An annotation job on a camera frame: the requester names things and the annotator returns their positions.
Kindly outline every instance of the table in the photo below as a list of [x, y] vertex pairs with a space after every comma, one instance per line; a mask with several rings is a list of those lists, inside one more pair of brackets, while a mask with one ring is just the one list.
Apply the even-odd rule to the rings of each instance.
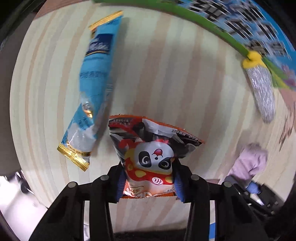
[[[107, 123], [86, 172], [57, 151], [79, 103], [78, 74], [90, 38], [87, 27], [118, 10], [124, 11], [124, 18], [112, 67], [110, 114], [144, 115], [205, 140], [181, 160], [203, 178], [222, 181], [242, 146], [259, 142], [269, 157], [256, 180], [287, 197], [296, 169], [295, 131], [281, 150], [280, 138], [285, 123], [285, 134], [295, 124], [291, 106], [296, 98], [291, 91], [275, 90], [276, 117], [264, 124], [241, 67], [243, 57], [217, 36], [154, 10], [75, 2], [45, 3], [23, 40], [11, 84], [15, 149], [42, 204], [49, 207], [68, 182], [92, 182], [119, 162]], [[189, 205], [175, 197], [123, 199], [110, 211], [114, 232], [182, 228]]]

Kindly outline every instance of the gold wrapper end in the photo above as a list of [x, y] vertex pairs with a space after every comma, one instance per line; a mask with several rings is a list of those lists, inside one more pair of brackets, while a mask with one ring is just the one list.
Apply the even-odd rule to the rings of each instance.
[[110, 14], [107, 17], [102, 18], [101, 20], [96, 21], [95, 23], [93, 23], [92, 25], [90, 25], [89, 26], [89, 30], [93, 31], [94, 29], [96, 29], [96, 27], [98, 27], [98, 26], [100, 26], [102, 24], [105, 24], [107, 22], [110, 22], [111, 20], [113, 20], [113, 19], [115, 19], [115, 18], [117, 18], [117, 17], [119, 17], [121, 15], [123, 15], [123, 11], [122, 10], [120, 10], [118, 12], [115, 12], [113, 14]]
[[77, 166], [79, 166], [84, 172], [88, 169], [89, 163], [81, 158], [79, 155], [77, 155], [75, 152], [67, 149], [63, 144], [60, 143], [57, 150], [65, 157], [70, 159], [72, 162], [74, 162]]

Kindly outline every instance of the white floor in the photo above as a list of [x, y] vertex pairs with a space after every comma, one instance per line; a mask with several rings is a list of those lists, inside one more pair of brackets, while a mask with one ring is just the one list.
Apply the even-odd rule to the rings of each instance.
[[16, 180], [0, 176], [0, 210], [20, 241], [28, 241], [47, 208], [32, 193], [23, 194]]

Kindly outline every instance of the panda eye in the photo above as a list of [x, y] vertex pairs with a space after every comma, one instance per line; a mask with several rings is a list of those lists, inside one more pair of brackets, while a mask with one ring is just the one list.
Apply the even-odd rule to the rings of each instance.
[[141, 151], [139, 153], [139, 163], [143, 167], [151, 167], [151, 159], [150, 159], [150, 155], [148, 152]]
[[161, 169], [164, 169], [164, 170], [169, 170], [170, 167], [171, 167], [171, 162], [170, 162], [170, 157], [167, 157], [165, 159], [163, 159], [159, 164], [158, 166], [161, 168]]

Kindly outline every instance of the metal screw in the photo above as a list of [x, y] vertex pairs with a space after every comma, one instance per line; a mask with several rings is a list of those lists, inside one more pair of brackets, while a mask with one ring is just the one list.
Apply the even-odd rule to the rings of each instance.
[[232, 186], [232, 184], [231, 184], [231, 182], [224, 182], [224, 186], [226, 186], [227, 188], [229, 188], [229, 187], [231, 187]]
[[107, 181], [109, 179], [109, 176], [108, 175], [102, 175], [101, 176], [101, 180], [102, 181]]
[[199, 180], [199, 178], [200, 177], [196, 174], [191, 175], [191, 180], [197, 181], [197, 180]]
[[70, 183], [68, 183], [68, 187], [69, 188], [73, 188], [75, 186], [76, 186], [76, 182], [70, 182]]

